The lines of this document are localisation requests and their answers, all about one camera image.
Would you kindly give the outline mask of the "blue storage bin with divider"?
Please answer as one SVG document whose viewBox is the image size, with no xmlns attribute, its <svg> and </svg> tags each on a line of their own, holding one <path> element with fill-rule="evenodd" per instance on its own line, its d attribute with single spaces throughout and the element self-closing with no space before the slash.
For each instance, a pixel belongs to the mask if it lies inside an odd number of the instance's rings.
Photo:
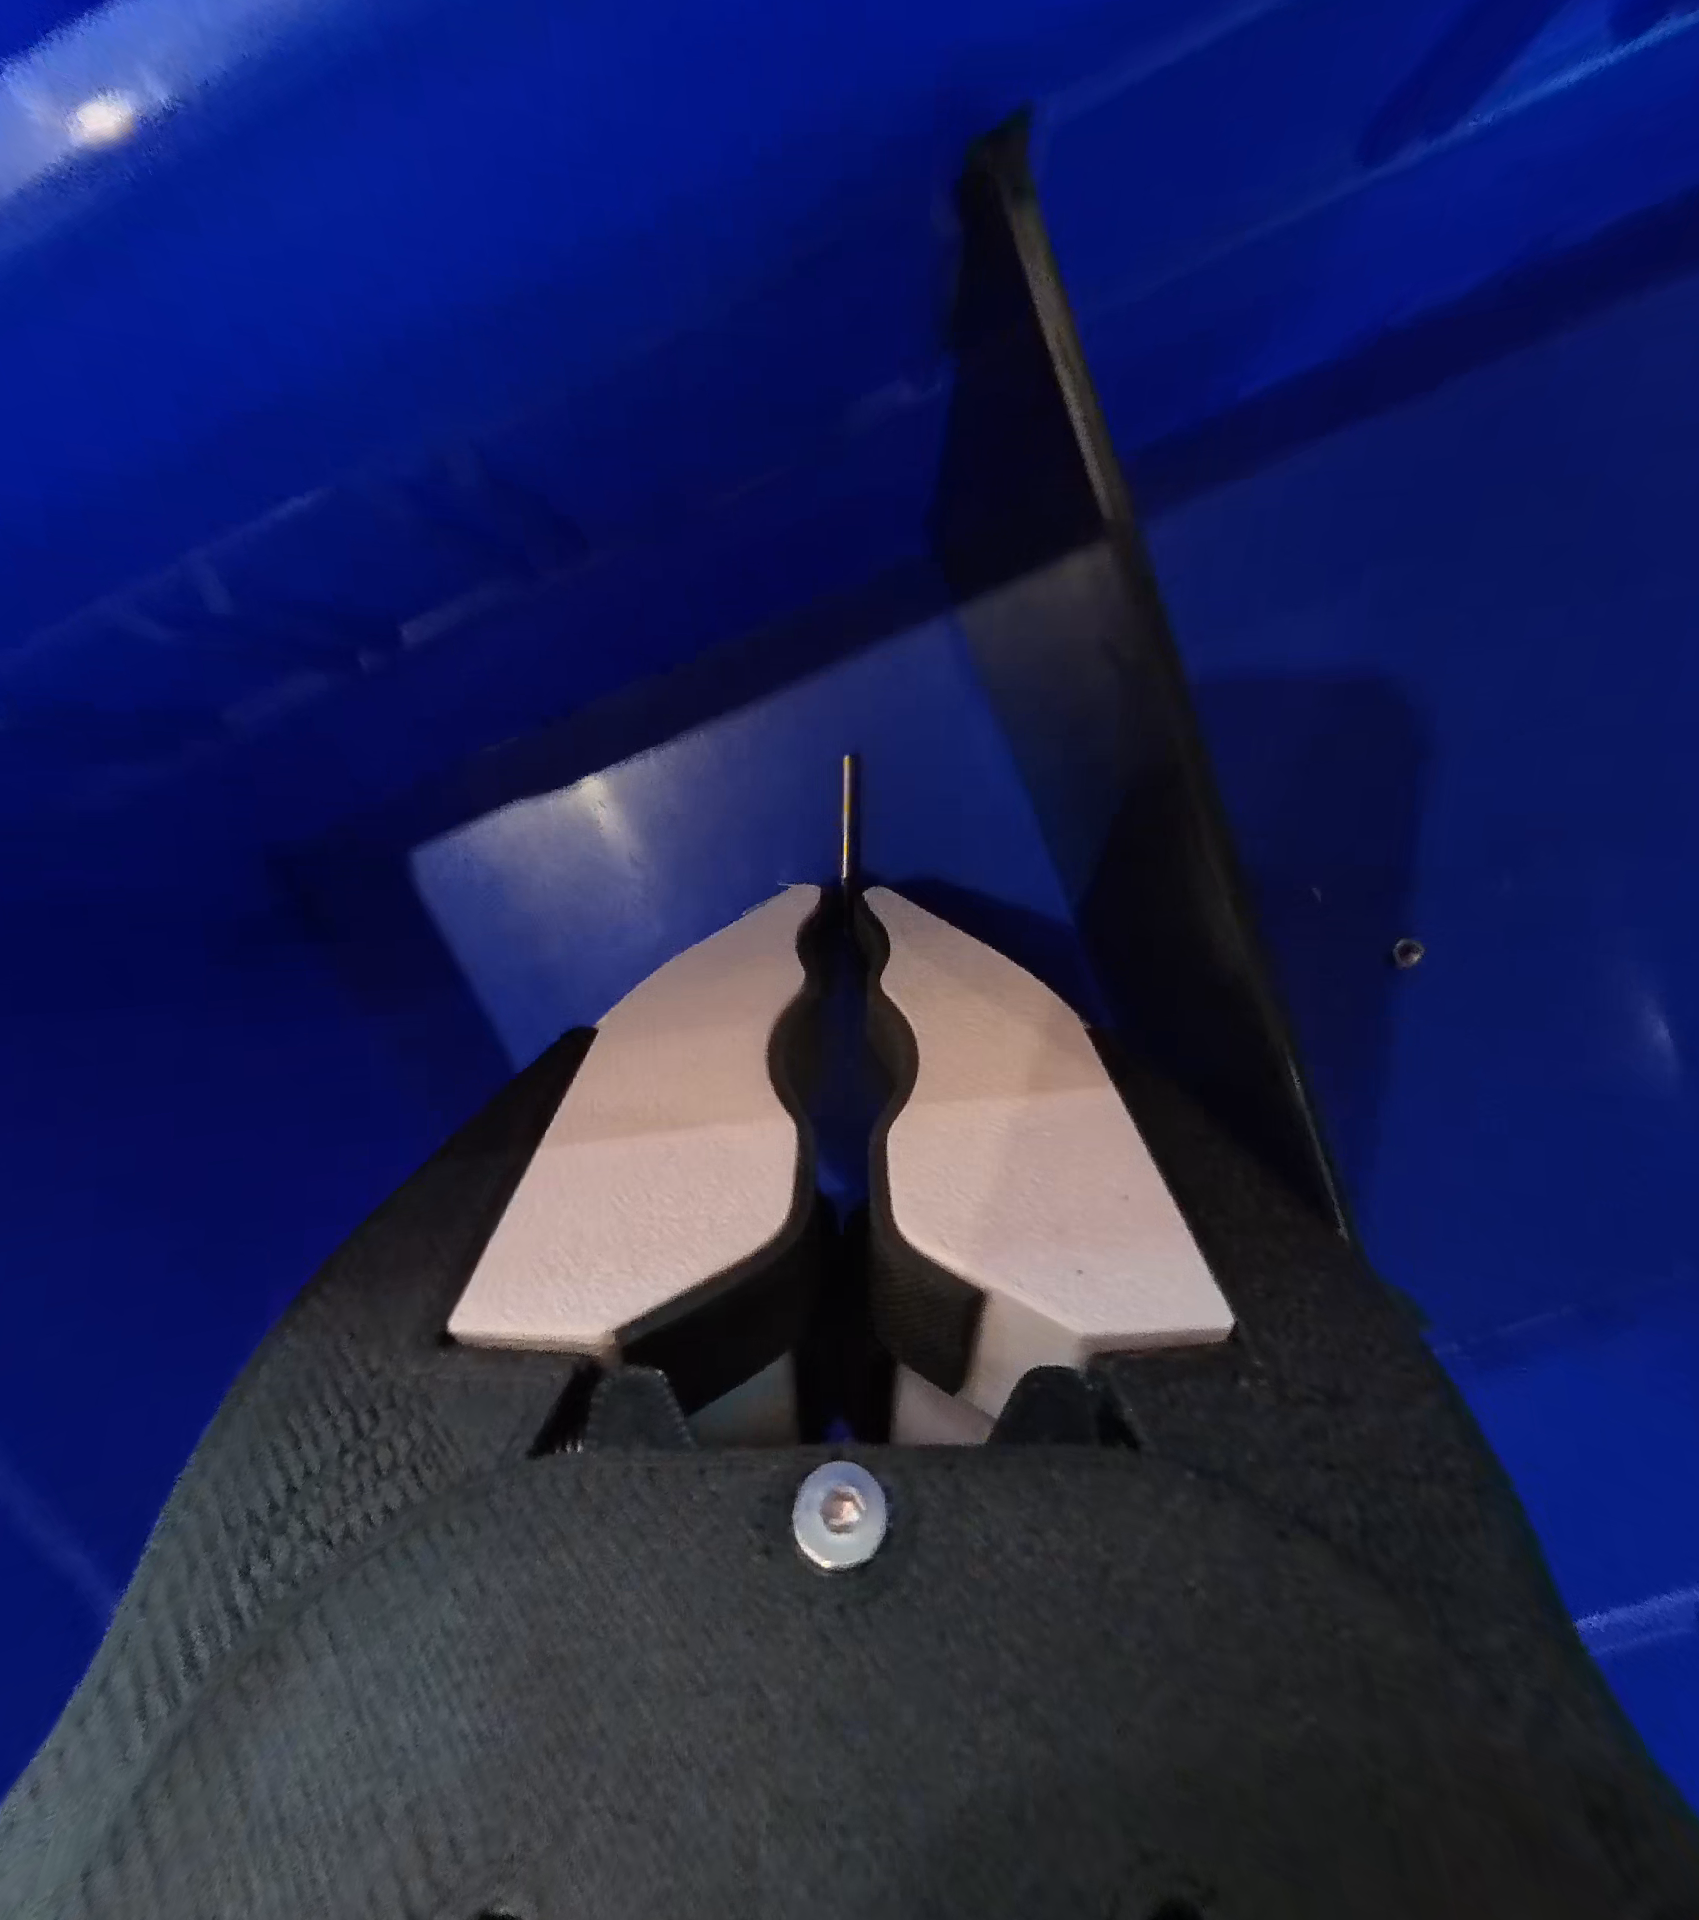
<svg viewBox="0 0 1699 1920">
<path fill-rule="evenodd" d="M 935 564 L 1020 101 L 1190 679 L 1426 742 L 1359 1243 L 1094 1019 Z M 796 1243 L 457 1344 L 793 881 Z M 873 888 L 1225 1338 L 973 1344 Z M 1699 3 L 0 3 L 0 1915 L 1699 1915 Z"/>
</svg>

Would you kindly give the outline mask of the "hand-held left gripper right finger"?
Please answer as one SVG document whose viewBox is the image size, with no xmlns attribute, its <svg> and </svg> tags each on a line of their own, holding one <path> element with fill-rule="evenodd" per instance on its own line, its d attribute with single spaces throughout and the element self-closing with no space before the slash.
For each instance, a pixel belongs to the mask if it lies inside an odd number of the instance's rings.
<svg viewBox="0 0 1699 1920">
<path fill-rule="evenodd" d="M 909 1252 L 982 1296 L 973 1344 L 1213 1344 L 1236 1332 L 1087 1019 L 999 944 L 865 893 L 915 1066 L 886 1123 Z"/>
</svg>

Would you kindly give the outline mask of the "black bin divider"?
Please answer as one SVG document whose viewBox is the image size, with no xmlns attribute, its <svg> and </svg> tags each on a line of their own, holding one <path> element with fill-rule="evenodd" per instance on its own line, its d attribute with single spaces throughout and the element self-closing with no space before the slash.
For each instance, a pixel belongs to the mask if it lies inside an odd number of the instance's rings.
<svg viewBox="0 0 1699 1920">
<path fill-rule="evenodd" d="M 1087 371 L 1020 101 L 962 152 L 931 549 L 1094 1019 L 1359 1243 L 1426 742 L 1376 674 L 1196 683 Z"/>
</svg>

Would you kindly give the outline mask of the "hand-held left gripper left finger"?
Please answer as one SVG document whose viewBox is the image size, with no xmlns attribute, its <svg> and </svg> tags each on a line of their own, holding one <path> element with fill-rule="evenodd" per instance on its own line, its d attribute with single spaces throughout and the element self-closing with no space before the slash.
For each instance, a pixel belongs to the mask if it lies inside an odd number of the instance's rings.
<svg viewBox="0 0 1699 1920">
<path fill-rule="evenodd" d="M 786 1026 L 821 906 L 793 881 L 605 1013 L 449 1312 L 457 1344 L 631 1352 L 796 1243 L 814 1131 Z"/>
</svg>

